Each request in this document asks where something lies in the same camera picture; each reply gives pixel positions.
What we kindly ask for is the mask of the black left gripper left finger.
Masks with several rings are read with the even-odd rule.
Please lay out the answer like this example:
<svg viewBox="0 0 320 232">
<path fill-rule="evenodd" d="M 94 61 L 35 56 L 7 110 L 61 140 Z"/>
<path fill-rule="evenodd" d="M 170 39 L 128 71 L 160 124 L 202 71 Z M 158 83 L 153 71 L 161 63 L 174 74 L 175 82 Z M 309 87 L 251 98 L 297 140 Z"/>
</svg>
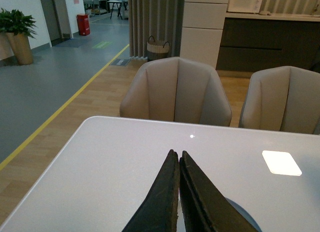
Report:
<svg viewBox="0 0 320 232">
<path fill-rule="evenodd" d="M 124 232 L 175 232 L 178 220 L 180 166 L 170 150 L 142 204 L 124 227 Z"/>
</svg>

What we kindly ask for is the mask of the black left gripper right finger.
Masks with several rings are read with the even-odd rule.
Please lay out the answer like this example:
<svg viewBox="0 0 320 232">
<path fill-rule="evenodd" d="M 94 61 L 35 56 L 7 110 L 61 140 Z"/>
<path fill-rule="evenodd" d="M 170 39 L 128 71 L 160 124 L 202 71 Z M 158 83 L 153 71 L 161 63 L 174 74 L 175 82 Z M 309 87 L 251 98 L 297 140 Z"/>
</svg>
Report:
<svg viewBox="0 0 320 232">
<path fill-rule="evenodd" d="M 256 232 L 211 182 L 187 151 L 180 166 L 180 201 L 187 232 Z"/>
</svg>

